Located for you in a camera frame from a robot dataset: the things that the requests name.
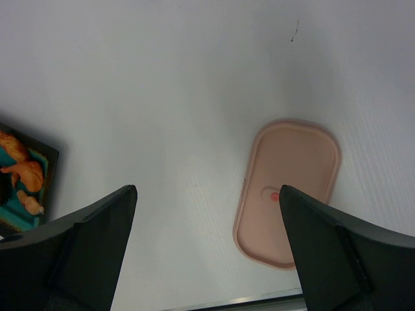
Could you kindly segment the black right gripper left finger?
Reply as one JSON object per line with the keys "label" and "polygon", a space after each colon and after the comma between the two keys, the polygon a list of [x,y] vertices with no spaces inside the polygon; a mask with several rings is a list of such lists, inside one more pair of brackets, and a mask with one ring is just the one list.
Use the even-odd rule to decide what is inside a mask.
{"label": "black right gripper left finger", "polygon": [[110,310],[137,189],[1,239],[2,310]]}

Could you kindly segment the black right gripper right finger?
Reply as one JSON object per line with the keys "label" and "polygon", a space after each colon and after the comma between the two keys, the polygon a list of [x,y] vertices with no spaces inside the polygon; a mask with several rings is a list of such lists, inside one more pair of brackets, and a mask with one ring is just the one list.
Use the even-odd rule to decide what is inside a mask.
{"label": "black right gripper right finger", "polygon": [[279,204],[308,310],[414,309],[414,237],[288,185]]}

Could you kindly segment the orange fried shrimp piece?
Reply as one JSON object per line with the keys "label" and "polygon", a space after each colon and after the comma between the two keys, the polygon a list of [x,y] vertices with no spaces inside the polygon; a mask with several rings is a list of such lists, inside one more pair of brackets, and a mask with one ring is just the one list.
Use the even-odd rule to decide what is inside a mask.
{"label": "orange fried shrimp piece", "polygon": [[24,190],[17,191],[17,197],[24,207],[24,209],[33,216],[43,215],[44,208],[40,205],[37,199],[33,196],[29,196]]}

